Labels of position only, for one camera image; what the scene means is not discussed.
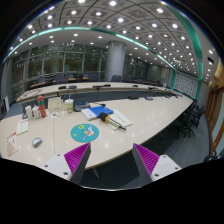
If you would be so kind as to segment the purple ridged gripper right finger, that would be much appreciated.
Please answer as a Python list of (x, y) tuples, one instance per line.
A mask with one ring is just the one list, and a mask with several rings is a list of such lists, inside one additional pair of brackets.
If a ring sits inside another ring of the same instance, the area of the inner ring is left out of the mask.
[(147, 185), (181, 170), (181, 167), (168, 155), (158, 155), (138, 144), (133, 144), (132, 153), (142, 185)]

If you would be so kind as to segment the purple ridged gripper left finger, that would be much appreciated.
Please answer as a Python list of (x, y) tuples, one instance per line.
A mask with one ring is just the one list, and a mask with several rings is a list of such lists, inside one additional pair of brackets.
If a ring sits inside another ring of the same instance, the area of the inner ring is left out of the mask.
[(57, 154), (43, 165), (43, 169), (72, 183), (79, 184), (89, 156), (91, 145), (86, 143), (66, 154)]

